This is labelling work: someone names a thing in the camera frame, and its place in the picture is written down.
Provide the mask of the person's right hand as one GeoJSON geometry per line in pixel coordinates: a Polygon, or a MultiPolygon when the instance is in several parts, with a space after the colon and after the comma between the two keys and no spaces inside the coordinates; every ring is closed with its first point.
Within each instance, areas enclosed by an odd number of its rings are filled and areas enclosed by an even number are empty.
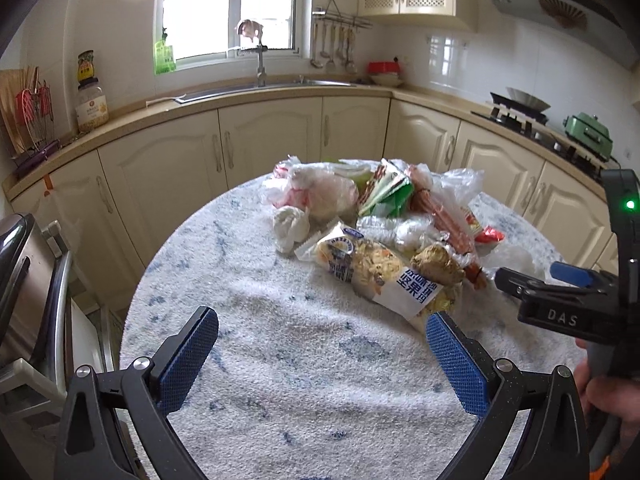
{"type": "Polygon", "coordinates": [[[590,408],[598,408],[602,412],[619,417],[622,421],[620,443],[610,457],[612,465],[619,464],[639,433],[639,383],[605,376],[592,378],[587,360],[582,360],[575,367],[574,378],[585,413],[588,413],[590,408]]]}

